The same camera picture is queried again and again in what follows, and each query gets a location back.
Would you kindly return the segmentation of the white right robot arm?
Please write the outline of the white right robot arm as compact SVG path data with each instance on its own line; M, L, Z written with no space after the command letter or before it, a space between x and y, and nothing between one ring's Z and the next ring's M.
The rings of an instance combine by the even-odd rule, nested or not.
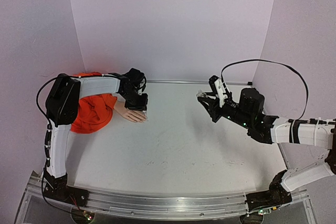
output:
M247 131L261 144L284 148L289 169L279 184L290 192L306 184L335 175L335 120L294 120L264 113L264 96L254 88L241 90L239 101L221 90L199 91L197 100L213 122L227 119Z

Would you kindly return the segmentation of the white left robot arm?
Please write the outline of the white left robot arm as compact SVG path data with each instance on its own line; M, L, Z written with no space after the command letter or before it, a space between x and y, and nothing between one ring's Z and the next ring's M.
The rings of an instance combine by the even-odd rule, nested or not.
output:
M144 93L146 77L138 69L125 74L108 73L92 76L59 74L46 99L44 115L48 121L45 137L45 177L50 182L67 178L66 147L71 125L78 115L82 98L101 94L118 94L125 107L133 111L147 110L148 95Z

